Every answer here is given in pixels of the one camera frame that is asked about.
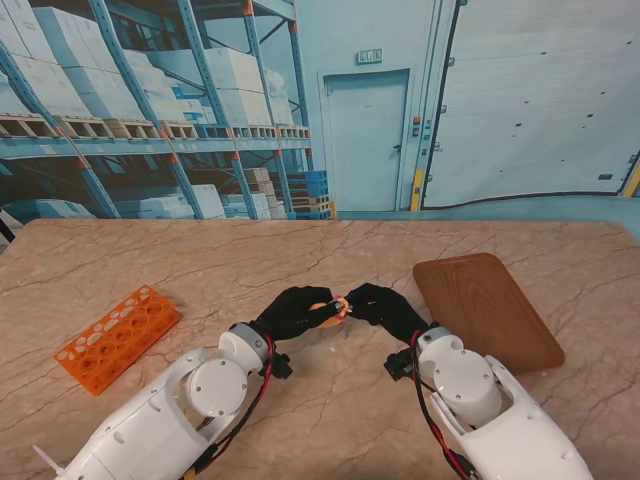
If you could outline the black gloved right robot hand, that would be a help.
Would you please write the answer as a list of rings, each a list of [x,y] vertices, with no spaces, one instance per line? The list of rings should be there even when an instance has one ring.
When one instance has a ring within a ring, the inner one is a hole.
[[[403,343],[410,344],[416,332],[430,329],[407,299],[391,288],[365,283],[349,292],[346,300],[353,318],[381,326]]]

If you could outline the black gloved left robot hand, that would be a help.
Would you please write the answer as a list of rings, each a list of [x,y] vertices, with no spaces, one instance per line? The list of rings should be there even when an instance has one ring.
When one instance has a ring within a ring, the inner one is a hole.
[[[275,300],[249,326],[274,342],[299,337],[327,320],[339,317],[345,309],[326,287],[291,287]]]

